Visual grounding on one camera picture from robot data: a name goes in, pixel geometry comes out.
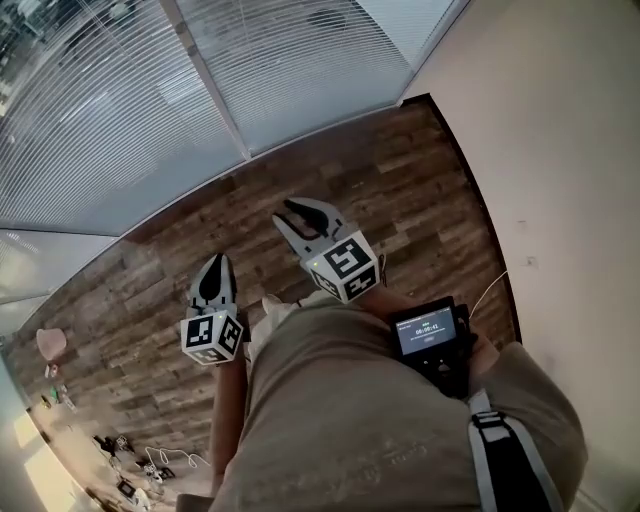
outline cable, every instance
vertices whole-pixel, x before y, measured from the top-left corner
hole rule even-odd
[[[473,318],[473,314],[476,312],[476,308],[478,307],[478,305],[482,302],[482,299],[484,299],[484,296],[489,293],[489,290],[491,290],[491,287],[496,284],[498,281],[500,281],[500,279],[502,279],[502,276],[504,276],[507,273],[507,271],[505,270],[502,274],[500,274],[498,277],[496,277],[493,281],[493,283],[491,283],[487,289],[484,291],[484,293],[482,294],[482,296],[478,299],[478,302],[476,302],[476,305],[473,306],[473,309],[471,310],[471,314],[469,315],[469,318]]]
[[[160,460],[162,461],[163,464],[169,464],[169,459],[167,457],[167,452],[168,452],[168,453],[182,453],[185,457],[187,457],[187,459],[189,459],[189,466],[191,466],[194,469],[198,467],[198,464],[196,464],[194,457],[198,457],[207,466],[211,467],[211,464],[209,464],[206,460],[204,460],[202,457],[200,457],[200,455],[196,453],[192,453],[191,455],[189,455],[187,452],[183,450],[169,450],[167,448],[153,448],[152,446],[147,446],[145,447],[144,451],[147,452],[147,457],[149,457],[149,460],[151,462],[153,462],[153,459],[151,458],[151,454],[149,453],[149,450],[155,450],[159,452]]]
[[[387,255],[382,253],[378,256],[378,267],[380,268],[380,281],[387,286]]]

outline display screen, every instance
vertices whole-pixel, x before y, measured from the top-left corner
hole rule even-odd
[[[125,481],[120,482],[117,487],[118,490],[127,498],[131,498],[136,492],[136,490]]]
[[[396,323],[400,348],[404,355],[433,347],[456,337],[451,308],[439,309]]]

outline shoulder strap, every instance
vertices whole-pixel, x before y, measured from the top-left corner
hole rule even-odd
[[[524,425],[491,409],[485,390],[469,401],[469,441],[483,512],[562,512],[562,500]]]

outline wall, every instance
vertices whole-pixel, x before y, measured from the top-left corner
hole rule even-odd
[[[0,510],[99,510],[46,445],[0,360]]]
[[[407,94],[433,95],[469,161],[608,510],[640,489],[639,49],[631,1],[476,0]]]

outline white cable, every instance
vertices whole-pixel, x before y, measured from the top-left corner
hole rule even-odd
[[[484,296],[489,293],[489,290],[491,290],[491,287],[496,284],[498,281],[500,281],[500,279],[502,279],[502,276],[504,276],[507,273],[507,271],[505,270],[502,274],[500,274],[498,277],[496,277],[493,281],[493,283],[491,283],[487,289],[484,291],[484,293],[482,294],[482,297],[480,297],[478,299],[478,302],[476,302],[476,305],[473,306],[473,309],[471,310],[471,314],[469,315],[469,318],[473,318],[473,314],[476,312],[476,308],[478,307],[478,305],[482,302],[482,299],[484,299]]]
[[[147,447],[145,447],[144,451],[147,452],[147,457],[149,457],[149,460],[151,462],[153,462],[153,459],[151,458],[151,454],[149,453],[149,450],[155,450],[155,451],[159,452],[160,453],[160,460],[162,461],[163,464],[169,464],[169,458],[167,457],[167,452],[169,452],[169,453],[181,453],[181,454],[183,454],[185,457],[187,457],[187,459],[189,459],[189,466],[191,466],[194,469],[198,467],[198,464],[196,464],[196,461],[195,461],[194,457],[198,457],[207,466],[211,467],[211,464],[209,464],[206,460],[204,460],[202,457],[200,457],[200,455],[198,455],[196,453],[192,453],[191,455],[189,455],[187,452],[185,452],[183,450],[169,450],[167,448],[154,448],[152,446],[147,446]]]

